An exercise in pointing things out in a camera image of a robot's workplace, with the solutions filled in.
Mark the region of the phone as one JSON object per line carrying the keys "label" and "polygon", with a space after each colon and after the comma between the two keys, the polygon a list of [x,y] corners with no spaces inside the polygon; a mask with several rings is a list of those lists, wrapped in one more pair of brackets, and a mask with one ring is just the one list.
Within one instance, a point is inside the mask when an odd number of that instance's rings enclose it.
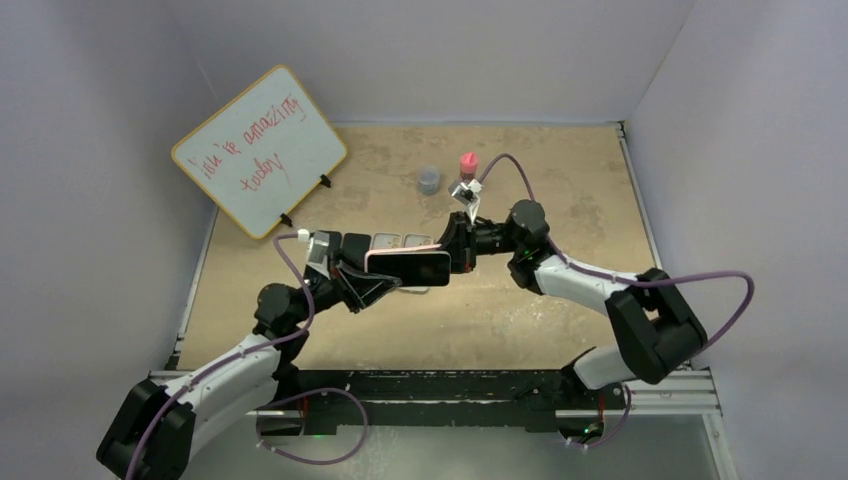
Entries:
{"label": "phone", "polygon": [[364,262],[366,272],[398,278],[402,287],[443,287],[451,277],[452,257],[435,245],[373,249]]}
{"label": "phone", "polygon": [[343,234],[338,231],[326,231],[327,248],[326,256],[328,262],[332,264],[342,253]]}
{"label": "phone", "polygon": [[345,233],[342,237],[342,257],[346,264],[357,270],[365,270],[365,256],[371,249],[372,237],[362,233]]}

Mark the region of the beige phone case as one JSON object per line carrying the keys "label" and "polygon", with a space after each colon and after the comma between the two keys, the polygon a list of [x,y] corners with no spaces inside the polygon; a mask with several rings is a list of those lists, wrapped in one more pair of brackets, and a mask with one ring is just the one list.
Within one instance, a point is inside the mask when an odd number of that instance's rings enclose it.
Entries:
{"label": "beige phone case", "polygon": [[[403,248],[423,249],[431,247],[434,240],[431,236],[422,234],[407,234],[403,238]],[[402,287],[401,291],[412,294],[426,294],[429,291],[428,287]]]}

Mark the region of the white phone case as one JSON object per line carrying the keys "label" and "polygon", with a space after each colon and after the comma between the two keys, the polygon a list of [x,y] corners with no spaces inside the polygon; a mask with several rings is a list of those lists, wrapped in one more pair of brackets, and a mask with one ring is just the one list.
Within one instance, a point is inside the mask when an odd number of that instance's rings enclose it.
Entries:
{"label": "white phone case", "polygon": [[371,249],[385,250],[401,248],[403,236],[396,233],[377,232],[372,236]]}

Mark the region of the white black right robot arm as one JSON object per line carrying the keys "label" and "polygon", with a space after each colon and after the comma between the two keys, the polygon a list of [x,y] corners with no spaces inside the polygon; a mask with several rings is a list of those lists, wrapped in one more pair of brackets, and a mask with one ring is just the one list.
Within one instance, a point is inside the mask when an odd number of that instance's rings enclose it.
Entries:
{"label": "white black right robot arm", "polygon": [[508,254],[519,288],[609,319],[614,343],[589,349],[564,369],[561,392],[569,404],[584,407],[601,388],[620,382],[656,385],[706,346],[700,320],[664,271],[622,273],[568,259],[549,231],[542,205],[524,199],[502,222],[452,213],[437,243],[450,254],[454,274],[471,272],[480,256]]}

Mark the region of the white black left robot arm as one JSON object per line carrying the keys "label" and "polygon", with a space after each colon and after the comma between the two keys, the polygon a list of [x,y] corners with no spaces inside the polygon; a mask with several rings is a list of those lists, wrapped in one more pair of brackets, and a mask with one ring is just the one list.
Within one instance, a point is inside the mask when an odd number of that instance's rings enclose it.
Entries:
{"label": "white black left robot arm", "polygon": [[257,297],[256,326],[235,347],[186,375],[145,379],[125,397],[96,450],[120,479],[178,479],[213,437],[255,408],[303,408],[338,387],[303,389],[294,359],[314,317],[339,304],[357,313],[398,288],[399,278],[337,261],[328,274],[307,268],[293,287],[271,283]]}

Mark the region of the clear plastic cup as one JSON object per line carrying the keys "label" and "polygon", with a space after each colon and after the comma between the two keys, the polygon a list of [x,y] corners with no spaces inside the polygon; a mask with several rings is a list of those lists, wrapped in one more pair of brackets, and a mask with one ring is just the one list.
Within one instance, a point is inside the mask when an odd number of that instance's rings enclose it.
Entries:
{"label": "clear plastic cup", "polygon": [[435,195],[440,188],[441,172],[433,165],[424,165],[417,172],[418,192],[425,196]]}

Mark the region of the pink capped marker jar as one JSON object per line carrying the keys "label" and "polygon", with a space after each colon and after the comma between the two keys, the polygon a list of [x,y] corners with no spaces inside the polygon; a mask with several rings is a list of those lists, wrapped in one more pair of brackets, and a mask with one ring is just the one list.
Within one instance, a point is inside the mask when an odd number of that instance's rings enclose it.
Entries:
{"label": "pink capped marker jar", "polygon": [[468,184],[477,175],[479,165],[478,156],[474,152],[464,153],[459,160],[459,180]]}

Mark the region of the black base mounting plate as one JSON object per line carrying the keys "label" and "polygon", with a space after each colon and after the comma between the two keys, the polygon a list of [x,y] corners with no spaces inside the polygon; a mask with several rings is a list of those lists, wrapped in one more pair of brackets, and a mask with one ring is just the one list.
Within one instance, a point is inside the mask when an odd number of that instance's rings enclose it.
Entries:
{"label": "black base mounting plate", "polygon": [[599,434],[623,409],[624,388],[588,390],[562,369],[294,370],[276,399],[297,397],[309,435],[340,426],[521,428],[528,433]]}

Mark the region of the yellow framed whiteboard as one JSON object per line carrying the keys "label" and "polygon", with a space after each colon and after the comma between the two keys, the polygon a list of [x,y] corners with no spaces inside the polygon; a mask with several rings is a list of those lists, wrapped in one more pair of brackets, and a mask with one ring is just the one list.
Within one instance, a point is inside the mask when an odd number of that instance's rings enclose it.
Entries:
{"label": "yellow framed whiteboard", "polygon": [[247,236],[266,237],[347,156],[285,65],[180,140],[172,160]]}

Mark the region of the aluminium table edge rail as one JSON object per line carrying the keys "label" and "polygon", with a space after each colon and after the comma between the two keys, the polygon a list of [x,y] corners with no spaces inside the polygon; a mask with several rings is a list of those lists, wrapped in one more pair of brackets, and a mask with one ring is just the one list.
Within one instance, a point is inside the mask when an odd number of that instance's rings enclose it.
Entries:
{"label": "aluminium table edge rail", "polygon": [[654,261],[654,265],[657,268],[663,269],[662,259],[660,253],[657,249],[657,244],[655,240],[655,236],[653,234],[652,225],[650,222],[649,215],[646,211],[644,199],[642,195],[642,191],[640,188],[640,184],[635,172],[635,168],[633,165],[633,160],[631,157],[628,139],[627,139],[627,131],[626,131],[627,122],[622,120],[615,123],[616,134],[619,142],[619,147],[624,158],[627,173],[631,182],[631,186],[633,189],[633,193],[637,202],[640,219],[643,225],[643,229],[645,231],[646,240],[649,245],[649,249],[651,252],[652,260]]}

